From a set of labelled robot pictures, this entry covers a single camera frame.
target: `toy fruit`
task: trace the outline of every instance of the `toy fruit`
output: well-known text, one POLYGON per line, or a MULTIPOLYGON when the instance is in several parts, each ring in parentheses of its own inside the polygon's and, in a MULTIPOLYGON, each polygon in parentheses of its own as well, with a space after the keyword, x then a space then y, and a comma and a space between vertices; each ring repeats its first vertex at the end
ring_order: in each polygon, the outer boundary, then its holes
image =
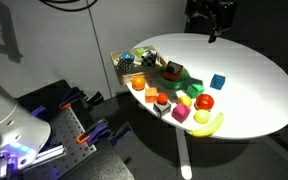
POLYGON ((189 96, 181 96, 178 100, 177 103, 182 103, 186 107, 191 107, 192 105, 192 99, 189 96))
POLYGON ((212 96, 208 94, 201 94, 196 98, 196 102, 194 104, 195 109, 205 109, 210 111, 214 105, 214 99, 212 96))
POLYGON ((165 105, 167 103, 168 96, 165 93, 159 93, 157 96, 157 103, 165 105))
POLYGON ((194 115, 195 121, 201 124, 207 123, 210 117, 211 117, 210 112, 204 109, 197 110, 194 115))
POLYGON ((209 125, 194 131, 188 131, 188 134, 195 137, 210 136, 221 127, 223 119, 224 119, 223 113, 218 113, 214 118, 214 120, 209 125))
POLYGON ((132 79, 132 87, 137 91, 145 88, 146 80, 142 76, 134 76, 132 79))

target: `brown toy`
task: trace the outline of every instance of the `brown toy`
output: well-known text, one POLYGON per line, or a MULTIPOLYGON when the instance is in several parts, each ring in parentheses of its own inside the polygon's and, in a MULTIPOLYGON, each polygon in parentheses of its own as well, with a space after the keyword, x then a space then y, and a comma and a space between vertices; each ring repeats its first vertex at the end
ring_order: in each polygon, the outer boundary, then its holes
POLYGON ((168 79, 171 81, 178 81, 180 79, 182 70, 183 70, 182 65, 169 61, 167 63, 166 69, 162 73, 162 76, 165 79, 168 79))

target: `tray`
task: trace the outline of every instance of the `tray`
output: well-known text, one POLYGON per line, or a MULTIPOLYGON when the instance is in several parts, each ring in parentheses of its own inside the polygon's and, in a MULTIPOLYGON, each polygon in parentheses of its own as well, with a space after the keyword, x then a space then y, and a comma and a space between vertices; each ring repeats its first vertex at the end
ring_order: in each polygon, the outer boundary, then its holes
MULTIPOLYGON (((138 47, 138 48, 144 48, 145 50, 155 50, 153 46, 144 46, 144 47, 138 47)), ((112 64, 117 76, 117 79, 120 83, 120 85, 127 84, 132 81, 132 78, 134 76, 143 76, 145 78, 150 78, 150 77, 156 77, 159 75, 159 70, 160 67, 166 66, 166 61, 162 58, 162 56, 157 52, 156 56, 156 63, 154 67, 147 67, 147 66, 142 66, 140 65, 139 59, 135 59, 135 62, 133 63, 133 67, 129 72, 123 72, 121 70, 117 69, 117 63, 118 63, 118 58, 121 55, 123 51, 127 51, 131 54, 135 54, 135 50, 138 48, 134 49, 126 49, 126 50, 121 50, 121 51, 115 51, 111 52, 111 60, 112 64)))

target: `toy block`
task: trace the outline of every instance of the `toy block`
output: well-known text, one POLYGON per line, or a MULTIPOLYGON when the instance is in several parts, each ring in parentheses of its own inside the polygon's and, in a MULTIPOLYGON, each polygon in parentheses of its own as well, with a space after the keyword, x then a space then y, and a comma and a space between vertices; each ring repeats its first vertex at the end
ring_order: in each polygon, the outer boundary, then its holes
POLYGON ((178 81, 181 77, 182 71, 182 65, 169 61, 166 65, 165 71, 162 73, 162 76, 171 81, 178 81))
POLYGON ((135 60, 135 56, 129 52, 124 51, 120 55, 120 60, 133 62, 135 60))
POLYGON ((135 56, 139 59, 142 58, 142 54, 144 53, 145 49, 144 48, 137 48, 135 49, 135 56))
POLYGON ((179 103, 177 106, 173 109, 172 117, 176 119, 178 122, 183 123, 188 115, 190 114, 191 109, 186 107, 184 104, 179 103))
POLYGON ((129 72, 133 66, 133 62, 135 60, 135 56, 128 52, 122 52, 119 61, 117 63, 117 69, 122 70, 124 72, 129 72))
POLYGON ((171 111, 171 104, 167 102, 165 105, 163 105, 155 102, 153 109, 157 113, 158 117, 161 118, 171 111))
POLYGON ((221 75, 214 74, 212 81, 211 81, 211 88, 221 90, 225 83, 225 77, 221 75))
POLYGON ((204 86, 201 84, 190 84, 186 90, 187 95, 192 99, 203 94, 203 92, 204 92, 204 86))
POLYGON ((157 100, 157 89, 155 87, 145 89, 145 102, 153 103, 157 100))
POLYGON ((149 66, 149 67, 154 67, 156 63, 156 56, 157 53, 156 51, 151 51, 151 50, 146 50, 142 54, 142 65, 143 66, 149 66))

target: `blue cube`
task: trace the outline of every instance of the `blue cube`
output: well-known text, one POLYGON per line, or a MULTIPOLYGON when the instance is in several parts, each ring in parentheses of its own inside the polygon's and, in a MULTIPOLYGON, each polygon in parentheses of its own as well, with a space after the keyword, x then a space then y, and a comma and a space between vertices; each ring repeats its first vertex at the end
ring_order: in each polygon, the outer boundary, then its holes
POLYGON ((224 83, 225 83, 225 77, 224 76, 214 74, 210 87, 217 89, 217 90, 221 90, 224 83))
POLYGON ((133 62, 135 60, 135 56, 129 52, 124 51, 120 55, 120 60, 133 62))

